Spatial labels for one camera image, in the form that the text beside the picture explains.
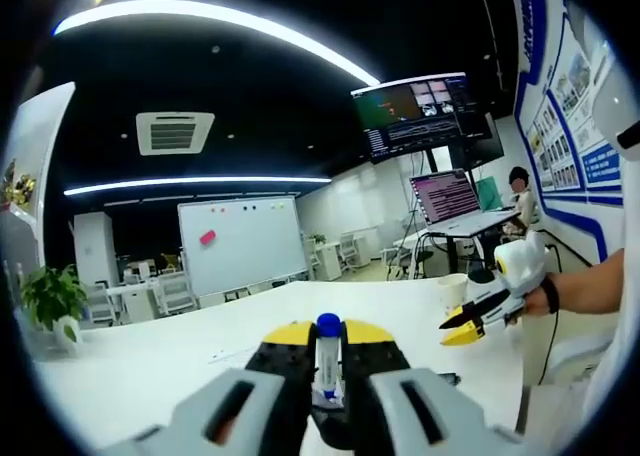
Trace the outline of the person's right hand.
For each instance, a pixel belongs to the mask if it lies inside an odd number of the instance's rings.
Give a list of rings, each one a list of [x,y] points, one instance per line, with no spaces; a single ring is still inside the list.
[[[525,316],[541,317],[550,313],[549,303],[544,288],[539,285],[524,298],[522,314]]]

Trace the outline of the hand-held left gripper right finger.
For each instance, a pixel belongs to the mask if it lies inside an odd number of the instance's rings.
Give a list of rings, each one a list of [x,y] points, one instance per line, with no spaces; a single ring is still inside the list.
[[[342,323],[345,412],[356,455],[538,455],[486,423],[482,407],[439,374],[413,368],[383,328]]]

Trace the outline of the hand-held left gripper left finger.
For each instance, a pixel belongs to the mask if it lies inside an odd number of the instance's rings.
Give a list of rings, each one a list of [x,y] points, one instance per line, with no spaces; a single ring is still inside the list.
[[[312,407],[316,326],[289,323],[243,368],[229,368],[181,401],[166,426],[112,446],[114,455],[297,455]]]

